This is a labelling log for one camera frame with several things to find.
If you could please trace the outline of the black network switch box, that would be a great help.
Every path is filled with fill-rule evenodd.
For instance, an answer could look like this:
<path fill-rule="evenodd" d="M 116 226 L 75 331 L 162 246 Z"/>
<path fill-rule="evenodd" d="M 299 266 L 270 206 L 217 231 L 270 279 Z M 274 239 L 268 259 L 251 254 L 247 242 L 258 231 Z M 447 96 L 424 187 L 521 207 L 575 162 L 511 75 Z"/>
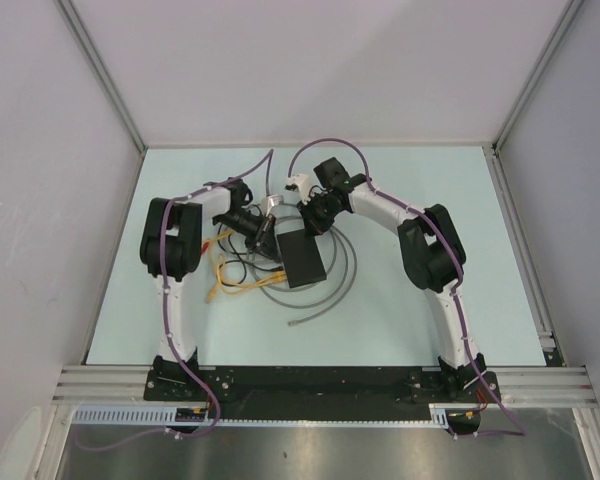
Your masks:
<path fill-rule="evenodd" d="M 327 278 L 327 273 L 314 237 L 304 230 L 276 236 L 281 263 L 290 289 L 296 289 Z"/>

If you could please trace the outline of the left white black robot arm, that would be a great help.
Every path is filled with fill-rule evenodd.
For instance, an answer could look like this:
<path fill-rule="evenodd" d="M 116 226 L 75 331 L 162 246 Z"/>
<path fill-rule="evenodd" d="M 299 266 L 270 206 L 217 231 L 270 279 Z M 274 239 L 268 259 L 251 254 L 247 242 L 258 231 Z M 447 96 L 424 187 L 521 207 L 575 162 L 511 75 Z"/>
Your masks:
<path fill-rule="evenodd" d="M 139 255 L 160 287 L 164 333 L 147 380 L 150 390 L 166 386 L 177 398 L 187 400 L 201 387 L 198 345 L 185 321 L 183 291 L 185 277 L 201 261 L 204 224 L 223 225 L 245 238 L 249 252 L 280 259 L 276 219 L 269 212 L 251 211 L 252 201 L 253 194 L 241 179 L 211 183 L 184 197 L 151 200 Z"/>

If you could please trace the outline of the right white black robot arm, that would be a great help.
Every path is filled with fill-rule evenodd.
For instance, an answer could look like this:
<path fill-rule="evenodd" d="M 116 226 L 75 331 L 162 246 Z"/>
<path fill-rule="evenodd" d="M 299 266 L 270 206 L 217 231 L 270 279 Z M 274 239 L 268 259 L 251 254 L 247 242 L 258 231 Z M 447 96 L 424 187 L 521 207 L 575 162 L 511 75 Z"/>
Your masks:
<path fill-rule="evenodd" d="M 314 168 L 318 179 L 289 173 L 305 229 L 325 233 L 342 212 L 366 217 L 395 234 L 408 279 L 424 291 L 436 325 L 441 388 L 453 401 L 490 390 L 486 362 L 471 335 L 462 298 L 466 253 L 448 210 L 414 207 L 377 188 L 366 174 L 349 175 L 334 157 Z"/>

